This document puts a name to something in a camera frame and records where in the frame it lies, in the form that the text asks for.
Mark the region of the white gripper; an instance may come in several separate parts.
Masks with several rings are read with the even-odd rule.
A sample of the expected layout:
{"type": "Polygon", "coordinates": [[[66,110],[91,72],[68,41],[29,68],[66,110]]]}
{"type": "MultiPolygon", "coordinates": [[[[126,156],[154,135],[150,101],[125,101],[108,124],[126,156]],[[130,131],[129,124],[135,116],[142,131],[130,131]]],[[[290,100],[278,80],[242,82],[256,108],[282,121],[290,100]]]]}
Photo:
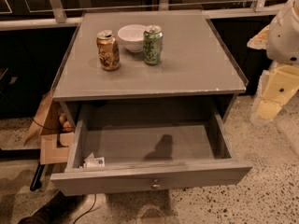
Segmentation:
{"type": "Polygon", "coordinates": [[[299,90],[299,67],[284,64],[272,70],[258,104],[256,116],[273,119],[299,90]]]}

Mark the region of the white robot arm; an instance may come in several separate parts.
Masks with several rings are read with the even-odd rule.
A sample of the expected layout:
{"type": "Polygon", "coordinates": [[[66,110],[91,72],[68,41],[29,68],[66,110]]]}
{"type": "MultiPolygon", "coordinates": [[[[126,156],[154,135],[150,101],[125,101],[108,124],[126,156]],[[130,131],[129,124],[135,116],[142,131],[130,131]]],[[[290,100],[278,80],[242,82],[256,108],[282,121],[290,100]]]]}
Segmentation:
{"type": "Polygon", "coordinates": [[[265,125],[299,90],[299,0],[288,0],[247,46],[265,49],[272,61],[259,78],[250,117],[255,125],[265,125]]]}

